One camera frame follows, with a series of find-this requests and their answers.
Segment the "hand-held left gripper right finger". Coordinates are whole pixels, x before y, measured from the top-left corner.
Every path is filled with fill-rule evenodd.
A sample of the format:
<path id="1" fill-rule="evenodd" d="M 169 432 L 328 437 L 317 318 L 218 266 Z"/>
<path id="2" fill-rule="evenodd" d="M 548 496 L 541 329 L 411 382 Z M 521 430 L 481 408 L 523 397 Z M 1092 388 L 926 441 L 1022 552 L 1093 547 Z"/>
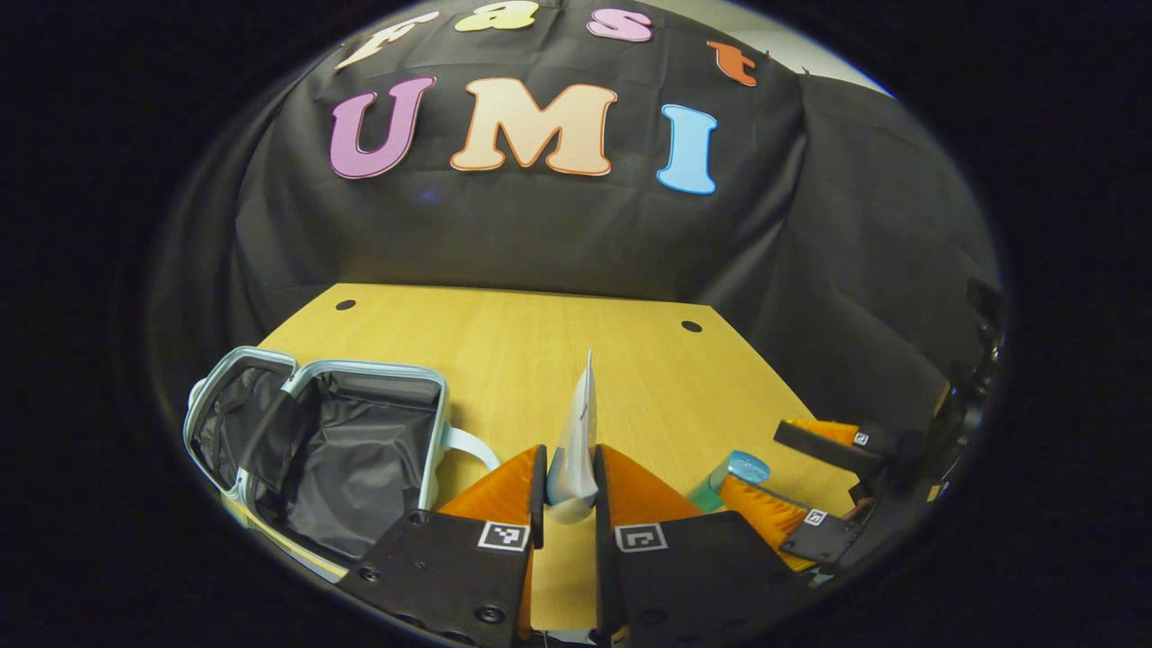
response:
<path id="1" fill-rule="evenodd" d="M 752 648 L 814 600 L 738 512 L 705 513 L 605 444 L 594 479 L 599 648 Z"/>

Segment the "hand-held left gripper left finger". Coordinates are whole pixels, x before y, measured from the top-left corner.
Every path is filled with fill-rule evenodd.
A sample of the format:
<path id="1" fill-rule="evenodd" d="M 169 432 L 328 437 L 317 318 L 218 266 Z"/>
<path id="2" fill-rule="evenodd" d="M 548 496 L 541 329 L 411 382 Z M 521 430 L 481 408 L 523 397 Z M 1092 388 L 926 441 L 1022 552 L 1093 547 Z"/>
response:
<path id="1" fill-rule="evenodd" d="M 338 590 L 432 643 L 518 648 L 530 636 L 530 577 L 544 542 L 547 451 L 535 445 L 439 511 L 391 526 Z"/>

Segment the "white skin care tube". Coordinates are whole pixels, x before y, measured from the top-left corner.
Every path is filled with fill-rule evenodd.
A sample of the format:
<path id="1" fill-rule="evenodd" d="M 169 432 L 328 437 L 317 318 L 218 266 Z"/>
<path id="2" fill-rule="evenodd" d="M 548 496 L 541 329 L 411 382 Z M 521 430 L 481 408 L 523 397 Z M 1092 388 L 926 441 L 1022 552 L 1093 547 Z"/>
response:
<path id="1" fill-rule="evenodd" d="M 544 512 L 556 523 L 579 523 L 594 508 L 599 495 L 594 476 L 597 432 L 593 353 L 589 351 L 544 485 Z"/>

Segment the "pale blue suitcase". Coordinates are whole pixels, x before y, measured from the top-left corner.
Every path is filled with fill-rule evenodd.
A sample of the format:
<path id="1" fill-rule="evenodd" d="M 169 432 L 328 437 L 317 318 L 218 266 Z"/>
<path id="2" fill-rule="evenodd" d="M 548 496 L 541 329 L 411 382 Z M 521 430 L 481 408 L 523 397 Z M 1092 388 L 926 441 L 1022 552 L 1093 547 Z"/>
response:
<path id="1" fill-rule="evenodd" d="M 427 366 L 238 347 L 190 390 L 185 454 L 243 529 L 329 582 L 391 526 L 435 507 L 450 450 L 487 469 L 488 445 L 454 427 Z"/>

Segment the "black backdrop cloth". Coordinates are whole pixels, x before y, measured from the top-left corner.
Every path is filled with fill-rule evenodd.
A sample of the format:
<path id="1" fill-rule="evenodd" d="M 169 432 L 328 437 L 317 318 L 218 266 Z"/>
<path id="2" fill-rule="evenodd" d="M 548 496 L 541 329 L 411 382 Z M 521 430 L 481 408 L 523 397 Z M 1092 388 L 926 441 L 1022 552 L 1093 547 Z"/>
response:
<path id="1" fill-rule="evenodd" d="M 971 184 L 890 95 L 632 0 L 432 0 L 256 88 L 149 269 L 176 430 L 225 352 L 338 282 L 712 307 L 819 419 L 912 428 L 1005 291 Z"/>

